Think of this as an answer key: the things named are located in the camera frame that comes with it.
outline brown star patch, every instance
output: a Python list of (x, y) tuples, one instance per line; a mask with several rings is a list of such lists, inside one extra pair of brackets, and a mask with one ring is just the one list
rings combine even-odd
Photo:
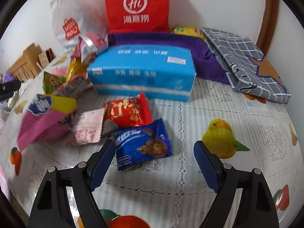
[(254, 59), (250, 56), (247, 56), (255, 65), (257, 65), (256, 75), (259, 77), (273, 78), (278, 82), (285, 90), (285, 86), (281, 78), (279, 77), (275, 68), (270, 64), (270, 62), (264, 56), (262, 60)]

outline blue box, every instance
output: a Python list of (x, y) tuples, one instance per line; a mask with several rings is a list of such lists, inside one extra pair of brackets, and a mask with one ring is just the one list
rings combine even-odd
[(188, 49), (166, 45), (109, 48), (88, 67), (98, 94), (189, 101), (196, 76)]

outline white lace tablecloth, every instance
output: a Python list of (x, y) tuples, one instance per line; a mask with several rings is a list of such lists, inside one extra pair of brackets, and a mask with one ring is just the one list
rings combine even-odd
[[(17, 105), (28, 99), (24, 110), (36, 93), (42, 91), (43, 74), (36, 77), (20, 97)], [(93, 89), (77, 100), (78, 112), (98, 109), (103, 102), (120, 97), (98, 95)], [(236, 140), (250, 151), (236, 152), (229, 162), (236, 169), (251, 171), (260, 168), (274, 196), (285, 185), (289, 188), (289, 206), (278, 210), (280, 227), (287, 227), (304, 203), (304, 166), (297, 142), (292, 145), (291, 120), (282, 104), (262, 104), (235, 93), (230, 86), (197, 78), (190, 102), (148, 99), (153, 119), (162, 118), (173, 146), (173, 156), (156, 159), (118, 171), (116, 159), (93, 195), (100, 209), (110, 209), (124, 216), (134, 215), (151, 228), (199, 227), (214, 198), (193, 155), (193, 145), (216, 118), (227, 121)], [(19, 176), (10, 163), (10, 151), (17, 146), (22, 114), (11, 112), (0, 137), (0, 164), (6, 179), (25, 211), (32, 204), (48, 167), (74, 167), (99, 151), (104, 141), (96, 145), (63, 147), (61, 142), (33, 143), (22, 152)], [(72, 215), (79, 213), (71, 188), (68, 188)], [(226, 222), (231, 227), (236, 215), (241, 191), (237, 190)]]

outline blue snack package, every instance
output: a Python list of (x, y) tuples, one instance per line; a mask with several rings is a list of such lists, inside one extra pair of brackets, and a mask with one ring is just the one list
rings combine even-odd
[(115, 144), (118, 170), (172, 155), (171, 142), (162, 119), (147, 126), (117, 130)]

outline purple object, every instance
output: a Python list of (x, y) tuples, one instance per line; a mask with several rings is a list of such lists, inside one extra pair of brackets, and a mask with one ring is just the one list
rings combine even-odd
[(3, 77), (3, 83), (7, 83), (14, 80), (15, 77), (12, 74), (5, 74), (5, 76)]
[(197, 77), (229, 85), (226, 72), (200, 38), (165, 32), (129, 32), (109, 34), (108, 39), (109, 46), (146, 44), (187, 48), (191, 51)]

